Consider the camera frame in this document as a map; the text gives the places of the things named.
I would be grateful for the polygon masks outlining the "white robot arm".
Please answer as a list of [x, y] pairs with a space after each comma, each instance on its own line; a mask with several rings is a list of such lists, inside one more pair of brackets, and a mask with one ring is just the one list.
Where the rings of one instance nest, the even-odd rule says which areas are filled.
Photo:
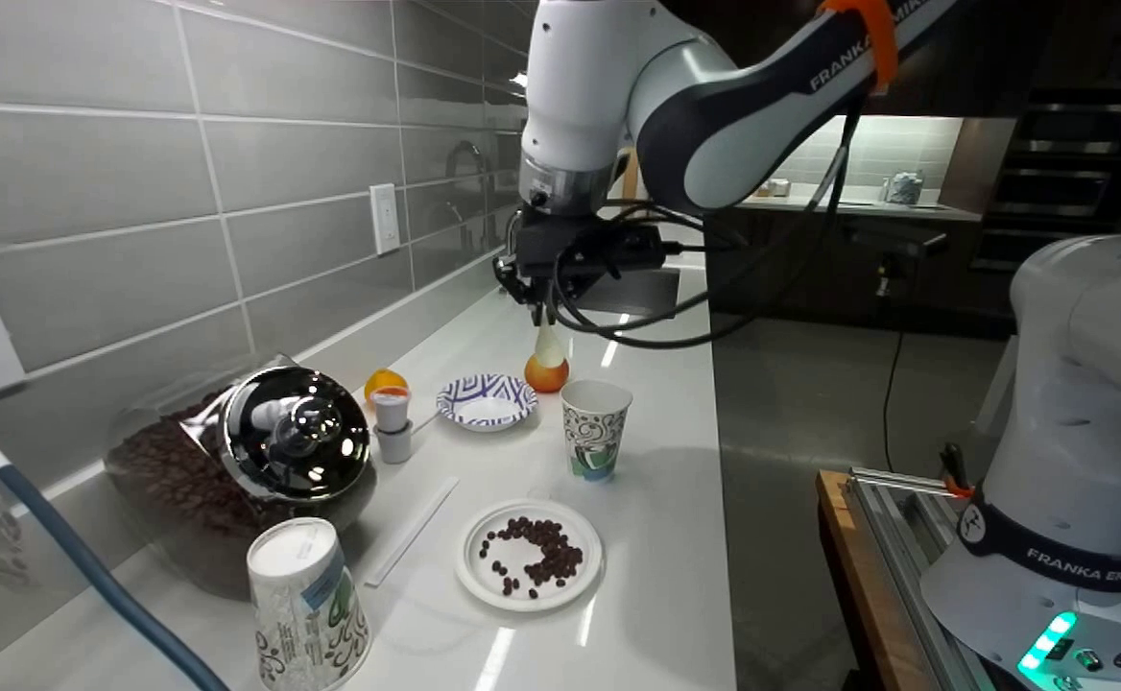
[[660, 0], [538, 0], [518, 138], [518, 217], [496, 281], [542, 321], [618, 260], [649, 263], [600, 205], [624, 147], [651, 204], [737, 205], [959, 0], [820, 0], [768, 56], [737, 65]]

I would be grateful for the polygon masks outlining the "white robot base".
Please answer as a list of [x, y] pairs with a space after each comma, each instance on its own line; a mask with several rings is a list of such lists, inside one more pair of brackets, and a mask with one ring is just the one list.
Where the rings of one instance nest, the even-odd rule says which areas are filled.
[[1121, 687], [1121, 236], [1036, 248], [1013, 309], [1004, 431], [921, 600], [1018, 683]]

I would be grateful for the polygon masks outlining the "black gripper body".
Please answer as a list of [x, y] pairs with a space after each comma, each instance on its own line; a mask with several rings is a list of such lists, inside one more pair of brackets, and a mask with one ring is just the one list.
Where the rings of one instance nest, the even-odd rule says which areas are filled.
[[490, 276], [527, 305], [585, 294], [602, 276], [660, 268], [669, 255], [657, 223], [518, 212], [490, 255]]

